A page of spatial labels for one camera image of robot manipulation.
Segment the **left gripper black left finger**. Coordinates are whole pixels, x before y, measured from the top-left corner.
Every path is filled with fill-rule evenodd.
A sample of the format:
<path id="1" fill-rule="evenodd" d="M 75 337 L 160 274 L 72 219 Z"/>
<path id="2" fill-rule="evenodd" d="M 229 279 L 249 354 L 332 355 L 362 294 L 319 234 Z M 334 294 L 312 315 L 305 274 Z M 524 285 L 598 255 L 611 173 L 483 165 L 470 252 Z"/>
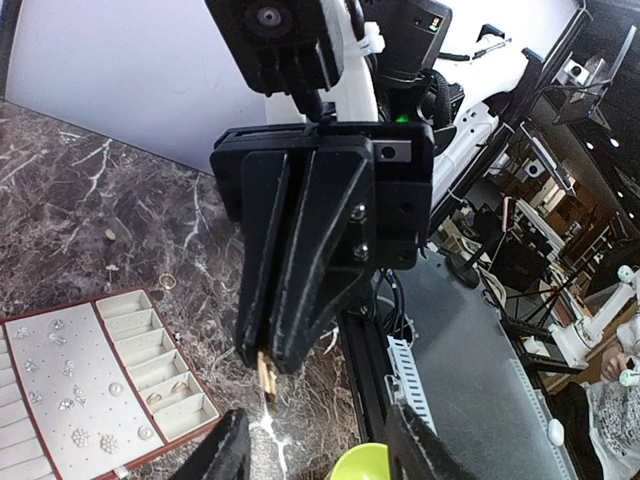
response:
<path id="1" fill-rule="evenodd" d="M 228 410 L 172 475 L 174 480 L 249 479 L 251 437 L 244 408 Z"/>

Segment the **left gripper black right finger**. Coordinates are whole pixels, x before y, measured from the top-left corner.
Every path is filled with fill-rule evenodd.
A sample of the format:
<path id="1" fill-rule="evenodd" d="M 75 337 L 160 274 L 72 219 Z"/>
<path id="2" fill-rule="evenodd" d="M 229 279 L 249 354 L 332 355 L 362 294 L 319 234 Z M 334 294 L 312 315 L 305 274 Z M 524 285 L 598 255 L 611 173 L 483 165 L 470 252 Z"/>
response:
<path id="1" fill-rule="evenodd" d="M 392 479 L 476 479 L 407 403 L 390 408 L 385 434 Z"/>

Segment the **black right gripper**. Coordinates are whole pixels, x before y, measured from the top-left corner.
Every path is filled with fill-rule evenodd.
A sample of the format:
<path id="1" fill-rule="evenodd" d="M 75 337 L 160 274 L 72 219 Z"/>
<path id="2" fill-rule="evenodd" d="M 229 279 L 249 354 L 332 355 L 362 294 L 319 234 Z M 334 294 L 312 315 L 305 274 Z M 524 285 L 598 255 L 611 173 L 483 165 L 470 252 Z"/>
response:
<path id="1" fill-rule="evenodd" d="M 287 161 L 294 151 L 304 153 Z M 233 128 L 215 142 L 210 164 L 229 219 L 242 220 L 235 342 L 245 364 L 268 344 L 270 323 L 269 357 L 278 372 L 294 373 L 370 279 L 375 230 L 376 266 L 398 270 L 415 265 L 430 230 L 433 135 L 424 124 Z"/>

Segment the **brown ring earring tray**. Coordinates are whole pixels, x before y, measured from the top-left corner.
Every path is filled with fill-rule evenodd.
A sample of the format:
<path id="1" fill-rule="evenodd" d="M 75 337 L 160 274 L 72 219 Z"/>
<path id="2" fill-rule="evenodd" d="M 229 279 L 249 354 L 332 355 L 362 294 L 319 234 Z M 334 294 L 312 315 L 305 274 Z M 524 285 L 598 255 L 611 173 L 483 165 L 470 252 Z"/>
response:
<path id="1" fill-rule="evenodd" d="M 116 479 L 220 414 L 146 289 L 1 323 L 1 475 Z"/>

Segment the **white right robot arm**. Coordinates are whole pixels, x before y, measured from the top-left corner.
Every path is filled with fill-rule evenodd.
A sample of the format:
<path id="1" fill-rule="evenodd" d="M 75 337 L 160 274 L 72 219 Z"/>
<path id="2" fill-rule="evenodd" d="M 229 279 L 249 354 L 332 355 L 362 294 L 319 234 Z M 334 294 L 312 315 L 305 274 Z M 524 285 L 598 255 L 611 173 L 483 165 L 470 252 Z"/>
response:
<path id="1" fill-rule="evenodd" d="M 244 237 L 235 349 L 295 372 L 379 270 L 408 270 L 447 193 L 522 111 L 539 59 L 483 25 L 460 54 L 436 1 L 210 1 L 264 125 L 210 157 Z"/>

